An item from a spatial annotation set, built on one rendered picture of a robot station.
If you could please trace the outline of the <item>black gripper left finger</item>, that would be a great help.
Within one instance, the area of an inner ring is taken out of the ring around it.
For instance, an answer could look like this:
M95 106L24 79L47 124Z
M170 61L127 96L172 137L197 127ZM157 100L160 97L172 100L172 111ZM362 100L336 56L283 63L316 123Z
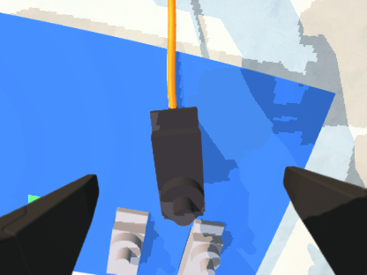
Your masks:
M0 275L72 275L99 196L86 174L0 216Z

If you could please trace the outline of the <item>blue flat deck panel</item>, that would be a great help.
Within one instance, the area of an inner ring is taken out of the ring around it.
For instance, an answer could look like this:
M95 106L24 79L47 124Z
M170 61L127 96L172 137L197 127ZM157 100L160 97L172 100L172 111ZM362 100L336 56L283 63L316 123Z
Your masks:
M176 51L197 107L206 211L161 216L150 110L169 109L168 49L0 12L0 216L86 174L100 196L73 271L256 275L335 93Z

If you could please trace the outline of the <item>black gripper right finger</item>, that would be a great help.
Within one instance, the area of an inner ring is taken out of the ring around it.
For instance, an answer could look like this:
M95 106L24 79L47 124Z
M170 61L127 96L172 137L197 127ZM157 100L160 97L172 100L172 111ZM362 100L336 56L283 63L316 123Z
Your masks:
M367 188L286 166L283 186L335 275L367 275Z

